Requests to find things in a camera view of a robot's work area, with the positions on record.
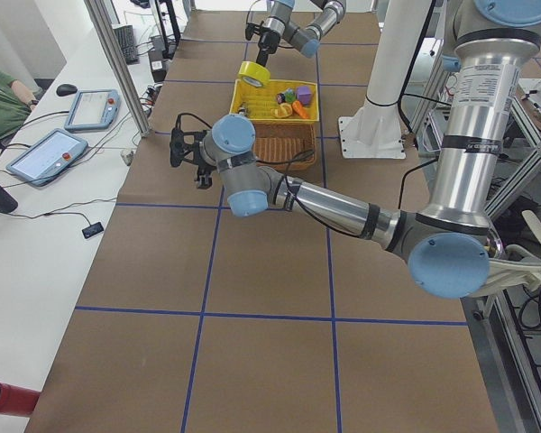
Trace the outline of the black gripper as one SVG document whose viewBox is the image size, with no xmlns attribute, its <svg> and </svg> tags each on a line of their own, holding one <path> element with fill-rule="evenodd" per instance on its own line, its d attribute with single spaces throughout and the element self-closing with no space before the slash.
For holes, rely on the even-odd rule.
<svg viewBox="0 0 541 433">
<path fill-rule="evenodd" d="M 212 172 L 216 170 L 216 165 L 208 161 L 198 148 L 194 150 L 193 162 L 197 166 L 197 189 L 210 189 L 213 186 Z"/>
<path fill-rule="evenodd" d="M 258 42 L 259 52 L 256 57 L 256 63 L 262 67 L 265 67 L 267 65 L 269 56 L 277 51 L 280 41 L 281 35 L 278 32 L 262 32 Z"/>
</svg>

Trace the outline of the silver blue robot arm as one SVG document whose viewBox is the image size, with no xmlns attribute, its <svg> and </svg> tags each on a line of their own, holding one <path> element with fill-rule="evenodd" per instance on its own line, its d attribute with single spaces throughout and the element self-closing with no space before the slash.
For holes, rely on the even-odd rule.
<svg viewBox="0 0 541 433">
<path fill-rule="evenodd" d="M 346 1 L 311 2 L 322 12 L 301 27 L 291 18 L 296 1 L 273 1 L 261 29 L 249 31 L 260 35 L 259 53 L 255 62 L 241 65 L 239 81 L 248 77 L 256 88 L 269 84 L 266 62 L 281 41 L 308 58 L 317 54 L 321 40 L 344 19 Z M 388 121 L 398 121 L 395 105 L 435 4 L 410 2 L 390 1 L 364 105 L 343 119 L 341 142 L 350 138 L 352 151 L 375 150 L 367 149 L 367 139 L 377 145 L 399 139 L 387 134 L 399 124 Z M 415 283 L 433 295 L 476 293 L 490 273 L 486 198 L 520 71 L 540 50 L 541 1 L 448 1 L 444 37 L 447 70 L 459 67 L 458 77 L 435 183 L 422 210 L 391 212 L 289 177 L 287 169 L 282 174 L 258 166 L 251 119 L 229 114 L 206 132 L 198 149 L 219 173 L 233 214 L 249 217 L 269 205 L 304 212 L 332 231 L 397 255 Z"/>
<path fill-rule="evenodd" d="M 292 18 L 295 1 L 273 1 L 269 15 L 257 23 L 247 23 L 245 38 L 250 41 L 258 35 L 259 53 L 256 63 L 265 67 L 269 56 L 274 54 L 282 41 L 307 58 L 316 55 L 320 42 L 335 25 L 340 23 L 346 13 L 344 0 L 313 1 L 321 13 L 306 26 L 299 26 Z"/>
</svg>

